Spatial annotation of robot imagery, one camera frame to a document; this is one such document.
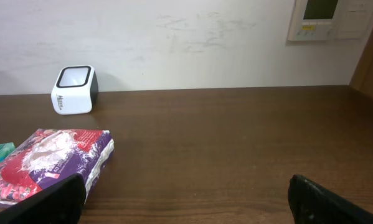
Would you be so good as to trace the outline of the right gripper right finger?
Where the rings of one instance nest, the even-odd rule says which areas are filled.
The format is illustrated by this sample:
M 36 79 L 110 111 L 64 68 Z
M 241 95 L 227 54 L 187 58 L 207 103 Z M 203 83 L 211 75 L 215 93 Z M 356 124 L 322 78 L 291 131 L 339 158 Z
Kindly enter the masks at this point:
M 373 214 L 308 178 L 290 179 L 288 203 L 297 224 L 373 224 Z

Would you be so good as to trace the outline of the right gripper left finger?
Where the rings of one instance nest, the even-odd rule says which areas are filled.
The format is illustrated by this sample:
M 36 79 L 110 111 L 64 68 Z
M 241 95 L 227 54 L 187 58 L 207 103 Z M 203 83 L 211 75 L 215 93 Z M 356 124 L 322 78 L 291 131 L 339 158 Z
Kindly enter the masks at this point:
M 0 224 L 78 223 L 86 199 L 80 174 L 73 174 L 0 212 Z

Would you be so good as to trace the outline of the red purple tissue pack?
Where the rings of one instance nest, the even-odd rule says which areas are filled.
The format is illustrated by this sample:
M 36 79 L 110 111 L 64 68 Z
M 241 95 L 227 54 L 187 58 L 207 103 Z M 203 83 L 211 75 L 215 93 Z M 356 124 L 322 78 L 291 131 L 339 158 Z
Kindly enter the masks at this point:
M 38 129 L 0 162 L 0 207 L 80 174 L 90 192 L 114 153 L 108 130 Z

